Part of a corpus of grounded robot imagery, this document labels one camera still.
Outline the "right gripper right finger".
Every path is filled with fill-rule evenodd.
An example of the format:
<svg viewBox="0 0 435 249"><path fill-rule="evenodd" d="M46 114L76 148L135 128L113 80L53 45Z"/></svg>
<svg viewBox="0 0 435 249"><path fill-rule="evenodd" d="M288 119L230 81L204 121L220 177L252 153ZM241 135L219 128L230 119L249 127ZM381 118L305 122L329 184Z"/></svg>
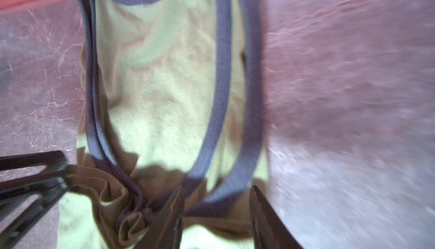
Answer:
<svg viewBox="0 0 435 249"><path fill-rule="evenodd" d="M249 208L255 249L303 249L257 186L250 189Z"/></svg>

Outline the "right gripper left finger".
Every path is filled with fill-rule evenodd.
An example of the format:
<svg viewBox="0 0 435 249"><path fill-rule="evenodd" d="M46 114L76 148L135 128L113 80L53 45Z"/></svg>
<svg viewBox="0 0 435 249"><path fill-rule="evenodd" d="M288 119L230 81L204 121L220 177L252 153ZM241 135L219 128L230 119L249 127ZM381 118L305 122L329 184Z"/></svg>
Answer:
<svg viewBox="0 0 435 249"><path fill-rule="evenodd" d="M184 196L175 189L134 249L179 249L184 220Z"/></svg>

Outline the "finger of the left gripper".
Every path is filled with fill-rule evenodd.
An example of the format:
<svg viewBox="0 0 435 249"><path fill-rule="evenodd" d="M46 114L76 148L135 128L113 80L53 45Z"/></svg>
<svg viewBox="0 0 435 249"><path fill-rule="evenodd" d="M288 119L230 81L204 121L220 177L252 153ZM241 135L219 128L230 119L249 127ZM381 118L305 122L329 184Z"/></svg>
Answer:
<svg viewBox="0 0 435 249"><path fill-rule="evenodd" d="M17 181L36 181L45 178L58 178L59 180L66 181L67 165L68 161L62 151L1 157L1 172L5 170L17 170L36 166L45 167L41 172L20 177Z"/></svg>
<svg viewBox="0 0 435 249"><path fill-rule="evenodd" d="M1 231L1 248L12 249L68 190L65 177L55 174L38 174L1 182L1 221L29 198L36 198Z"/></svg>

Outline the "olive green tank top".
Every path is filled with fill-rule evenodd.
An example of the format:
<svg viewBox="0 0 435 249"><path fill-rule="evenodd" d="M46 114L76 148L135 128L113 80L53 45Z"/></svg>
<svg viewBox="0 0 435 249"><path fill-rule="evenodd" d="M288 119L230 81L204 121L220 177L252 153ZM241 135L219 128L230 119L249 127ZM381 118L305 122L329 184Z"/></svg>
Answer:
<svg viewBox="0 0 435 249"><path fill-rule="evenodd" d="M177 187L183 249L252 249L263 189L258 0L77 0L85 107L60 249L132 249Z"/></svg>

